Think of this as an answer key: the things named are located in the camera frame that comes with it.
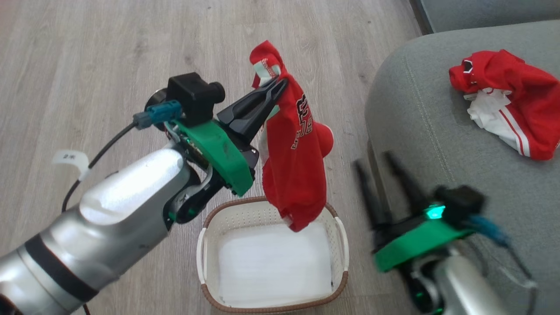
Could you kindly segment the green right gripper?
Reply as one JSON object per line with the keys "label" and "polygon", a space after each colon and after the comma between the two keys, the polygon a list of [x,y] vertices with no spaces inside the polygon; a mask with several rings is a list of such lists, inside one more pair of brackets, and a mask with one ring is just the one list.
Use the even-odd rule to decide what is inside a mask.
{"label": "green right gripper", "polygon": [[386,273],[432,250],[470,236],[470,229],[456,229],[442,219],[444,205],[432,204],[414,176],[391,151],[383,153],[392,175],[397,179],[412,216],[393,224],[382,209],[374,191],[373,179],[360,160],[353,170],[360,188],[364,209],[374,230],[374,261]]}

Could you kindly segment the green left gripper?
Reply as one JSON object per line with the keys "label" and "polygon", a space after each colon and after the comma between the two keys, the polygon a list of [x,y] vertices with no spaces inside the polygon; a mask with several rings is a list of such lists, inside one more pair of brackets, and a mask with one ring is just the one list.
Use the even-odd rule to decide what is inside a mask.
{"label": "green left gripper", "polygon": [[287,86],[286,78],[270,80],[217,113],[218,121],[209,120],[188,128],[180,120],[173,120],[179,137],[206,160],[207,176],[200,185],[201,191],[208,191],[210,187],[219,191],[226,187],[234,195],[244,196],[250,190],[255,180],[259,153],[251,145],[232,141],[223,128],[236,133],[245,144],[249,144]]}

